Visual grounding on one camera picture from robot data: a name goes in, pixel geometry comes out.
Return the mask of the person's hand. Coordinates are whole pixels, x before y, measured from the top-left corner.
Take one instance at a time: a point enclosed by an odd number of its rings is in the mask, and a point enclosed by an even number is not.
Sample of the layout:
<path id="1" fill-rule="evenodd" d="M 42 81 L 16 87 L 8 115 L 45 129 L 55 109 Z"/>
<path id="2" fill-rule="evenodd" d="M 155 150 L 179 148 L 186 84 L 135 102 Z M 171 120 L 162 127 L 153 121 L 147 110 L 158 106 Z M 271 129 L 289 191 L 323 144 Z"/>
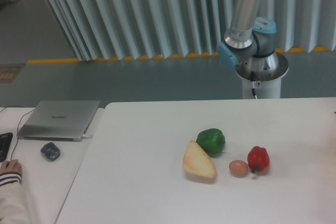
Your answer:
<path id="1" fill-rule="evenodd" d="M 19 160 L 14 159 L 11 161 L 3 161 L 1 164 L 0 173 L 2 174 L 20 174 L 22 175 L 23 169 Z"/>

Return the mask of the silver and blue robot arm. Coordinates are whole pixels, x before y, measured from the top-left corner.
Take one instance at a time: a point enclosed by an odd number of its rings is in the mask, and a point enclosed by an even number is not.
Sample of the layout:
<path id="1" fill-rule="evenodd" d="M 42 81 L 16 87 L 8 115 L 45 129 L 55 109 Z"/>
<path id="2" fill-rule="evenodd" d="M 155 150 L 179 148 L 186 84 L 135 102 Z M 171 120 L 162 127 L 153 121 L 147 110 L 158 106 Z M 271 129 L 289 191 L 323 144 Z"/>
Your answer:
<path id="1" fill-rule="evenodd" d="M 217 44 L 229 66 L 268 57 L 277 48 L 335 48 L 335 0 L 235 0 L 229 28 Z"/>

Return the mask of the white sleeved forearm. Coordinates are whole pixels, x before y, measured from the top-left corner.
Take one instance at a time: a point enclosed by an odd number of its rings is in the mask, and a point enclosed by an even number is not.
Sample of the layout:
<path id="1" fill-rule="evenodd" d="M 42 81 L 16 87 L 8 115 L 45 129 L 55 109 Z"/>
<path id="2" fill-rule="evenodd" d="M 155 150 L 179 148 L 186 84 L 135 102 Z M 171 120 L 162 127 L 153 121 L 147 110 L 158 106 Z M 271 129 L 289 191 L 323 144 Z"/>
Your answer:
<path id="1" fill-rule="evenodd" d="M 1 174 L 1 223 L 31 223 L 22 176 L 18 172 Z"/>

